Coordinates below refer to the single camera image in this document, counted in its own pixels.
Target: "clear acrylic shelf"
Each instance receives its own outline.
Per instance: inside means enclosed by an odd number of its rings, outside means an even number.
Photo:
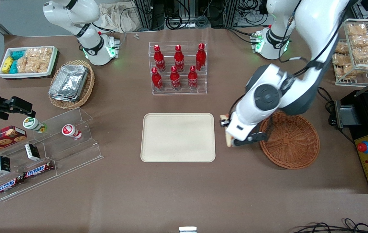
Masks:
[[[190,66],[195,65],[195,55],[198,51],[198,45],[203,43],[206,45],[204,49],[206,52],[206,68],[202,71],[196,71],[198,74],[198,88],[196,90],[190,90],[188,87],[188,73],[190,72]],[[181,89],[175,91],[172,89],[171,80],[169,75],[171,74],[171,67],[174,63],[175,45],[181,45],[181,50],[185,57],[185,68],[180,73]],[[155,91],[154,84],[151,79],[151,89],[153,95],[167,95],[167,94],[206,94],[207,93],[207,69],[208,69],[208,49],[206,41],[170,41],[170,42],[150,42],[148,55],[150,62],[149,75],[152,76],[151,68],[155,67],[154,61],[154,45],[159,45],[161,52],[165,59],[166,69],[159,74],[162,77],[162,83],[164,85],[164,91]]]
[[[10,158],[11,172],[0,174],[0,185],[16,178],[18,175],[23,175],[23,172],[30,171],[49,161],[53,162],[55,168],[30,177],[24,180],[23,183],[0,193],[0,202],[22,195],[40,185],[103,158],[98,143],[92,138],[90,133],[88,123],[91,120],[92,118],[85,111],[76,108],[42,121],[47,125],[45,133],[39,134],[27,130],[27,135],[31,135],[32,139],[17,143],[15,146],[4,149],[4,151],[1,150],[1,156]],[[66,124],[72,124],[80,130],[82,138],[73,140],[64,136],[61,133],[61,129]],[[24,148],[24,145],[27,143],[31,143],[38,148],[40,160],[32,161],[27,158]]]

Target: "brown table surface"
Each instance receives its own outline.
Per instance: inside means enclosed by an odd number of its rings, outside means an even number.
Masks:
[[[153,96],[148,43],[208,42],[208,93]],[[285,57],[309,58],[298,34]],[[5,37],[5,48],[56,46],[57,66],[85,60],[73,36]],[[10,201],[0,203],[0,232],[290,232],[311,222],[342,226],[341,218],[368,224],[368,186],[354,145],[327,124],[325,101],[317,96],[303,116],[316,128],[320,154],[308,168],[290,171],[273,164],[258,143],[228,148],[219,115],[228,112],[254,71],[272,61],[224,29],[163,30],[128,34],[119,59],[92,66],[96,82],[82,107],[94,119],[93,138],[105,157]],[[280,64],[295,72],[304,63]],[[65,110],[47,96],[50,78],[6,81],[0,94],[31,103],[46,120]],[[334,99],[353,90],[334,84],[332,68],[321,84]],[[211,163],[145,163],[140,159],[142,120],[147,113],[209,112],[215,117],[216,159]],[[21,125],[24,115],[0,120],[0,128]]]

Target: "round wicker basket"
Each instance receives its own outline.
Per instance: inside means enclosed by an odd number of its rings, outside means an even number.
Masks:
[[[263,121],[260,131],[268,128],[269,119]],[[304,117],[274,113],[269,130],[268,140],[260,141],[260,146],[275,164],[287,169],[300,169],[316,160],[320,148],[319,136]]]
[[[79,61],[79,60],[69,61],[65,65],[83,65],[84,67],[87,67],[89,69],[89,73],[87,74],[86,81],[83,86],[82,94],[80,95],[80,99],[78,101],[76,102],[61,101],[61,100],[52,99],[49,96],[49,99],[54,106],[70,110],[70,109],[75,109],[77,107],[82,106],[89,99],[90,94],[92,94],[93,85],[95,84],[95,74],[93,73],[92,67],[90,67],[90,65],[84,61]],[[53,76],[53,79],[50,83],[50,86],[53,85],[53,82],[55,81],[56,76],[62,67],[63,66],[61,66],[55,72],[55,75]]]

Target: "coca-cola bottle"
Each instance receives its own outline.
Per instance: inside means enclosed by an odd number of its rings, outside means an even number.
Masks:
[[[173,65],[171,67],[171,78],[172,89],[178,91],[181,89],[180,74],[177,72],[177,68]]]
[[[190,72],[188,73],[188,86],[190,87],[190,90],[196,90],[198,87],[197,84],[197,78],[198,75],[195,72],[195,66],[190,66]]]
[[[177,67],[177,71],[178,72],[184,71],[184,55],[183,52],[181,52],[181,45],[179,44],[175,46],[174,60],[175,66]]]
[[[162,84],[162,78],[161,75],[158,73],[158,70],[156,67],[153,67],[152,70],[152,83],[154,84],[155,91],[161,92],[163,91],[163,84]]]
[[[159,45],[154,45],[154,60],[155,60],[155,65],[158,68],[159,72],[164,72],[165,71],[165,60],[163,58],[163,54],[161,52],[161,49],[159,48]]]
[[[204,49],[206,48],[206,45],[203,43],[200,43],[198,45],[198,51],[195,55],[195,68],[197,71],[203,71],[206,68],[206,52]]]

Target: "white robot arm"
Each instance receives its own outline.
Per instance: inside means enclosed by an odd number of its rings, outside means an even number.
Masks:
[[[227,133],[238,141],[245,141],[257,124],[277,109],[288,115],[307,111],[326,72],[337,40],[336,28],[341,24],[339,21],[348,1],[301,1],[295,14],[296,29],[312,55],[303,79],[289,75],[274,64],[259,67],[246,85],[245,96],[231,114]]]
[[[72,33],[94,65],[105,65],[116,57],[113,37],[99,34],[92,25],[100,17],[94,0],[53,0],[44,4],[46,19]]]

